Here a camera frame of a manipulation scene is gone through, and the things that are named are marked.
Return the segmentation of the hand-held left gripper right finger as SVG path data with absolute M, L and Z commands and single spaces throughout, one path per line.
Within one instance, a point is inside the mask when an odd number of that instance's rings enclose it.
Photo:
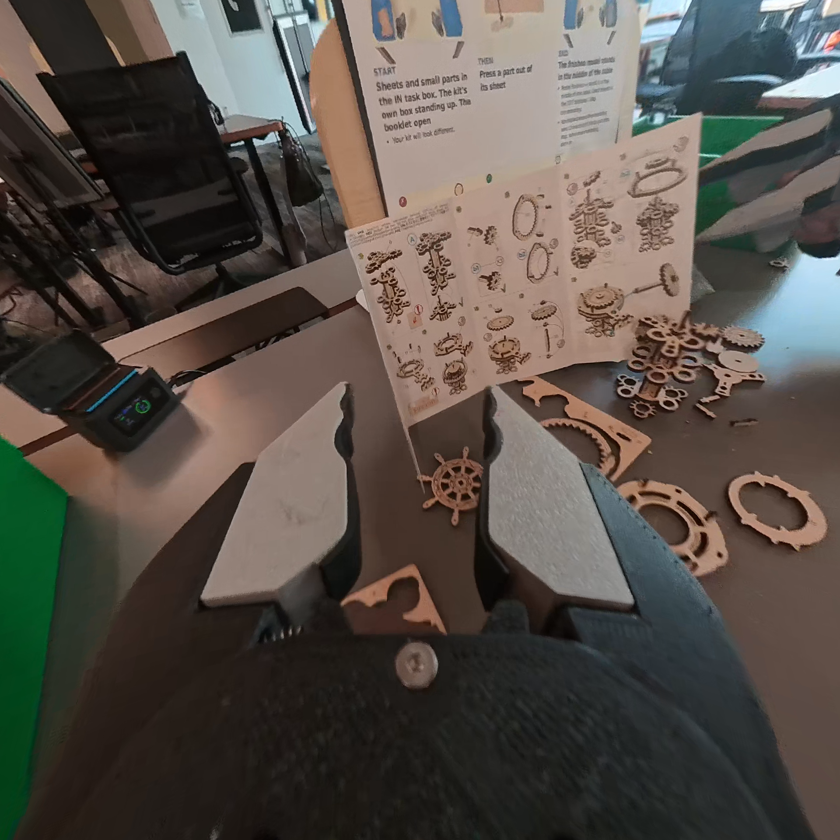
M 524 570 L 553 596 L 630 610 L 634 596 L 585 467 L 500 387 L 486 389 L 476 572 L 486 609 Z

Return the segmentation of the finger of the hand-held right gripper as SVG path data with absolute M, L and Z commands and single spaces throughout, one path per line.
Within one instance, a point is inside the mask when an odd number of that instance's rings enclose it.
M 835 108 L 810 112 L 766 129 L 699 170 L 698 184 L 719 182 L 742 172 L 804 159 L 829 146 L 838 132 Z
M 795 185 L 762 193 L 752 201 L 734 207 L 699 232 L 695 243 L 704 245 L 744 235 L 789 232 L 800 217 L 807 197 L 807 193 Z

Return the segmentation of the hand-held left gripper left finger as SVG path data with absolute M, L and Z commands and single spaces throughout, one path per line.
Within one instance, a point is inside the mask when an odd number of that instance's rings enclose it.
M 258 456 L 201 593 L 206 607 L 341 602 L 361 572 L 354 399 L 334 386 Z

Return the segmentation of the wooden model assembly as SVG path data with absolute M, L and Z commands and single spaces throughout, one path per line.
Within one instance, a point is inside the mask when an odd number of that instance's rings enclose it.
M 685 311 L 678 319 L 665 315 L 639 319 L 626 373 L 616 378 L 616 395 L 627 401 L 638 420 L 675 412 L 687 397 L 707 359 L 707 346 L 722 328 L 695 323 Z

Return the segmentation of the green plastic bin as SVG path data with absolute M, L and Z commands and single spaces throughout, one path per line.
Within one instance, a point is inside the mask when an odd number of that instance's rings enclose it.
M 1 838 L 28 803 L 66 492 L 1 440 Z
M 708 167 L 717 158 L 734 150 L 757 134 L 782 122 L 778 115 L 749 117 L 705 116 L 700 135 L 700 167 Z M 714 182 L 698 187 L 696 200 L 696 228 L 699 235 L 739 203 L 734 187 L 727 181 Z M 719 248 L 736 249 L 751 253 L 778 256 L 789 244 L 788 234 L 753 232 L 719 239 L 712 244 Z

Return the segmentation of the wooden ship wheel part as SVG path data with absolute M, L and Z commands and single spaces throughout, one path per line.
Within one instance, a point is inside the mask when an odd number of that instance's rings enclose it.
M 418 477 L 428 492 L 422 509 L 444 508 L 448 511 L 450 525 L 456 528 L 466 513 L 478 508 L 484 468 L 471 456 L 468 446 L 457 456 L 447 458 L 435 453 L 434 459 L 435 469 Z

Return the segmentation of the black office chair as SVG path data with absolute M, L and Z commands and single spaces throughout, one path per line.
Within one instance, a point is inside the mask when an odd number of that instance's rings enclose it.
M 38 80 L 117 204 L 131 245 L 169 276 L 257 249 L 263 227 L 184 51 Z
M 765 24 L 760 1 L 691 2 L 655 80 L 640 82 L 641 117 L 753 116 L 762 95 L 792 79 L 799 59 L 783 27 Z

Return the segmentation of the wooden sheet offcut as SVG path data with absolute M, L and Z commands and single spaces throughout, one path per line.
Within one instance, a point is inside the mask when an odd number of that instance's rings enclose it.
M 356 635 L 446 635 L 443 620 L 414 564 L 382 577 L 341 601 Z

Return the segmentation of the folded instruction booklet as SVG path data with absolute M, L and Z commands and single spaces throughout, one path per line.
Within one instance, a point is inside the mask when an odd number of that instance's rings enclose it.
M 622 361 L 690 307 L 702 116 L 351 229 L 406 433 L 485 388 Z

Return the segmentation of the black device with screen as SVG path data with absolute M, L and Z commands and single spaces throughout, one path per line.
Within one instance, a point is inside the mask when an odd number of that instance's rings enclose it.
M 26 404 L 113 454 L 141 446 L 179 403 L 154 369 L 116 361 L 79 330 L 39 346 L 2 373 L 1 382 Z

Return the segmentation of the white instruction board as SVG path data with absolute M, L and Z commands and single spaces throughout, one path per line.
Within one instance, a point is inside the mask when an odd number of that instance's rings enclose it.
M 333 4 L 387 215 L 631 132 L 631 1 Z

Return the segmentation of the dark hanging bag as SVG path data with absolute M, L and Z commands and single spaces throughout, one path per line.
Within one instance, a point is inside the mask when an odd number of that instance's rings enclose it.
M 320 203 L 326 198 L 324 187 L 314 171 L 309 154 L 285 122 L 278 130 L 286 170 L 287 192 L 293 207 Z

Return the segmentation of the rounded wooden panel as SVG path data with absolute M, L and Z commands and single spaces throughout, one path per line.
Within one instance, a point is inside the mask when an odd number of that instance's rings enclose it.
M 336 19 L 311 55 L 310 100 L 344 222 L 357 228 L 382 220 L 385 205 Z

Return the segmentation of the brown desk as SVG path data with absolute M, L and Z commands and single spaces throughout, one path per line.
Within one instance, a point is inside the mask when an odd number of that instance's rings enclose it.
M 259 157 L 256 142 L 266 140 L 271 134 L 283 127 L 282 121 L 265 120 L 242 114 L 232 114 L 226 118 L 219 136 L 227 149 L 242 146 L 247 154 L 249 170 L 252 173 L 257 193 L 264 206 L 272 233 L 268 240 L 289 268 L 300 265 L 298 246 L 294 239 L 292 226 L 286 224 L 281 215 L 280 206 L 270 184 L 268 175 Z

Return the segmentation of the monitor on stand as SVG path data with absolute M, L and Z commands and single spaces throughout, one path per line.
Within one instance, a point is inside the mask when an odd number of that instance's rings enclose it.
M 6 79 L 1 79 L 1 176 L 39 211 L 96 203 L 104 197 Z

